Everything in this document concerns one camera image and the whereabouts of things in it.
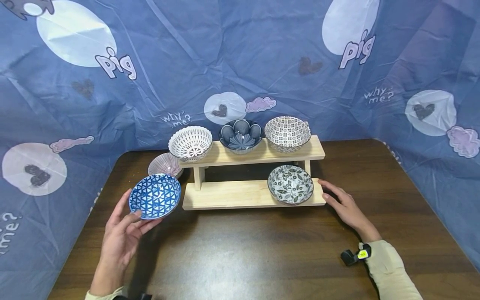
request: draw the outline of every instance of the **lower shelf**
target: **lower shelf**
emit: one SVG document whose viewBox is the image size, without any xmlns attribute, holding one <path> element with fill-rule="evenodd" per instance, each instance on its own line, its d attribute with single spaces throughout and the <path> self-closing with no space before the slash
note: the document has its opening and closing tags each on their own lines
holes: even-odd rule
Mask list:
<svg viewBox="0 0 480 300">
<path fill-rule="evenodd" d="M 313 179 L 312 197 L 298 206 L 325 205 L 322 186 Z M 232 209 L 291 207 L 275 200 L 267 186 L 266 180 L 203 182 L 200 191 L 195 190 L 194 183 L 187 183 L 183 198 L 184 210 Z"/>
</svg>

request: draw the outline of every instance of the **blue backdrop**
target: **blue backdrop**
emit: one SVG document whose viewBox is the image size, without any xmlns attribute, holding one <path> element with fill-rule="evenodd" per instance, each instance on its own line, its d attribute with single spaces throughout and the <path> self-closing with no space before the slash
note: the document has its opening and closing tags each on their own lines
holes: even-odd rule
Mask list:
<svg viewBox="0 0 480 300">
<path fill-rule="evenodd" d="M 5 299 L 47 298 L 122 153 L 243 117 L 383 141 L 480 267 L 477 0 L 0 2 Z"/>
</svg>

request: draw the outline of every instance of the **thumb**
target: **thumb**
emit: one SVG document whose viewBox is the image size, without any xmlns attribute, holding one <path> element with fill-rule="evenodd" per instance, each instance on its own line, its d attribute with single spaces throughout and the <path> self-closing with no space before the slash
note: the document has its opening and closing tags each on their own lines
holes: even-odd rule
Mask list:
<svg viewBox="0 0 480 300">
<path fill-rule="evenodd" d="M 123 217 L 122 221 L 120 221 L 120 223 L 118 223 L 117 226 L 115 226 L 118 230 L 124 232 L 127 230 L 127 227 L 132 224 L 132 223 L 135 223 L 137 222 L 138 220 L 140 220 L 140 217 L 142 216 L 142 211 L 141 210 L 137 210 L 136 212 L 134 213 L 131 213 L 131 214 L 128 214 L 126 216 Z"/>
<path fill-rule="evenodd" d="M 334 197 L 330 196 L 327 193 L 323 193 L 322 197 L 325 199 L 328 205 L 330 205 L 331 207 L 333 207 L 333 209 L 335 209 L 335 211 L 338 212 L 338 210 L 341 209 L 342 204 L 340 204 Z"/>
</svg>

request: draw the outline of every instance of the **wrist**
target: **wrist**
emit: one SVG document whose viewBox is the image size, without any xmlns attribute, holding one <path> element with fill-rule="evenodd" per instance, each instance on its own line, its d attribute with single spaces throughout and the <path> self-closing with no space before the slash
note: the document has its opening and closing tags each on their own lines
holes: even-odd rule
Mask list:
<svg viewBox="0 0 480 300">
<path fill-rule="evenodd" d="M 355 230 L 360 235 L 360 238 L 364 243 L 371 243 L 382 239 L 382 236 L 378 232 L 377 228 L 375 228 L 370 221 L 358 228 L 355 228 Z"/>
<path fill-rule="evenodd" d="M 102 258 L 98 263 L 95 275 L 90 286 L 90 294 L 104 297 L 112 294 L 123 286 L 125 267 L 120 264 L 113 264 Z"/>
</svg>

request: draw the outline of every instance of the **tabletop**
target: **tabletop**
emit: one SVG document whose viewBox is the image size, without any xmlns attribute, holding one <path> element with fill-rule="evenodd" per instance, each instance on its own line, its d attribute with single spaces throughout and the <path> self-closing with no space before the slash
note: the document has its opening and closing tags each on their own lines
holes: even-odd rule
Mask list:
<svg viewBox="0 0 480 300">
<path fill-rule="evenodd" d="M 326 157 L 312 161 L 312 176 L 352 194 L 397 249 L 424 299 L 480 299 L 478 272 L 381 142 L 322 145 Z M 160 153 L 119 158 L 49 299 L 84 297 L 115 203 Z M 205 177 L 261 180 L 278 165 L 210 167 Z M 193 182 L 189 170 L 180 178 L 183 188 Z M 125 284 L 130 296 L 147 291 L 154 300 L 377 299 L 365 264 L 340 260 L 358 242 L 328 205 L 184 211 L 180 204 L 141 240 Z"/>
</svg>

